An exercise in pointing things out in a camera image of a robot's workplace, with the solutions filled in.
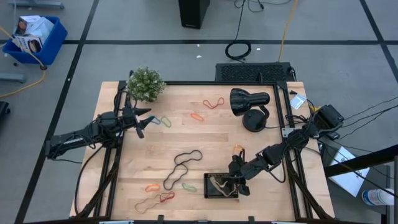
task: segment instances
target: lamp base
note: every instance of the lamp base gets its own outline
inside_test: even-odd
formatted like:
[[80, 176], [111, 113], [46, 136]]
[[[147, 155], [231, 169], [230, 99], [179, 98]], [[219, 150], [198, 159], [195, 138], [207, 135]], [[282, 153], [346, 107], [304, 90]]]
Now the lamp base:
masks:
[[243, 126], [251, 132], [259, 132], [266, 127], [267, 116], [259, 110], [251, 109], [243, 116]]

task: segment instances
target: blue bin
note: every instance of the blue bin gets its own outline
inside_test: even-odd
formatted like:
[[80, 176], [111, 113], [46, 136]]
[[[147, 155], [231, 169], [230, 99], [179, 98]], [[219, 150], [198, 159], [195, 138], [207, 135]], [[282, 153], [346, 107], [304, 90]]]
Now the blue bin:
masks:
[[[61, 49], [62, 43], [68, 35], [67, 30], [61, 24], [58, 17], [46, 16], [46, 18], [54, 24], [47, 40], [45, 40], [42, 50], [38, 53], [33, 53], [44, 65], [51, 65], [58, 52]], [[3, 47], [2, 51], [13, 56], [20, 63], [36, 63], [31, 55], [26, 52], [22, 52], [19, 47], [12, 43], [11, 39], [7, 41], [7, 44]]]

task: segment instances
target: wooden table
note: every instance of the wooden table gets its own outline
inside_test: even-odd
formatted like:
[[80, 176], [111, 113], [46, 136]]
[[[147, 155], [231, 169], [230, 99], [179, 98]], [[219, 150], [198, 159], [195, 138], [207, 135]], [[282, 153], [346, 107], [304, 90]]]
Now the wooden table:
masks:
[[[117, 92], [118, 82], [104, 82], [98, 97], [95, 114], [113, 110], [113, 98]], [[250, 93], [267, 92], [271, 101], [266, 108], [271, 115], [267, 120], [268, 127], [279, 126], [275, 106], [274, 91], [271, 86], [238, 86]], [[145, 138], [139, 139], [136, 131], [130, 129], [125, 133], [121, 164], [119, 166], [112, 219], [156, 220], [158, 215], [164, 215], [165, 220], [234, 220], [245, 221], [248, 216], [254, 216], [256, 221], [292, 221], [294, 211], [289, 190], [289, 181], [280, 184], [267, 172], [261, 172], [248, 181], [251, 195], [240, 195], [238, 199], [205, 199], [203, 197], [203, 173], [228, 172], [233, 147], [240, 144], [246, 149], [246, 160], [254, 158], [255, 153], [266, 146], [281, 142], [280, 130], [265, 129], [259, 133], [247, 131], [242, 124], [242, 117], [235, 117], [229, 105], [229, 93], [233, 86], [167, 86], [156, 102], [138, 103], [139, 108], [152, 108], [147, 118], [155, 115], [160, 118], [167, 116], [172, 127], [150, 124], [144, 131]], [[305, 95], [303, 83], [288, 83], [288, 88]], [[282, 91], [279, 90], [280, 101], [285, 113]], [[225, 99], [225, 104], [210, 110], [202, 104], [203, 100], [216, 103], [219, 97]], [[204, 117], [204, 122], [191, 118], [191, 113]], [[305, 103], [293, 114], [309, 116], [308, 105]], [[310, 140], [308, 147], [317, 148], [316, 140]], [[201, 161], [187, 163], [189, 172], [178, 182], [173, 191], [175, 198], [166, 204], [156, 205], [144, 214], [136, 213], [134, 205], [150, 197], [144, 189], [149, 184], [160, 184], [174, 168], [174, 157], [182, 152], [194, 149], [201, 150]], [[87, 165], [80, 182], [78, 208], [81, 210], [88, 203], [98, 188], [105, 150], [98, 153]], [[84, 161], [94, 153], [87, 148]], [[319, 154], [310, 150], [302, 151], [303, 168], [309, 191], [325, 211], [334, 216], [328, 186]], [[282, 166], [273, 173], [283, 177]], [[181, 183], [194, 185], [197, 193], [182, 189]], [[300, 208], [303, 211], [302, 195], [298, 190]], [[104, 194], [101, 215], [104, 214], [108, 192]]]

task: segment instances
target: potted plant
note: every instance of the potted plant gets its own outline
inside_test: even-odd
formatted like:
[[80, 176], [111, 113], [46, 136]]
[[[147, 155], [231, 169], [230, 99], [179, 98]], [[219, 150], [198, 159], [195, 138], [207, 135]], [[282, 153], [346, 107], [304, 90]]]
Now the potted plant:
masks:
[[128, 91], [139, 101], [155, 101], [165, 86], [160, 73], [148, 67], [138, 68], [127, 81]]

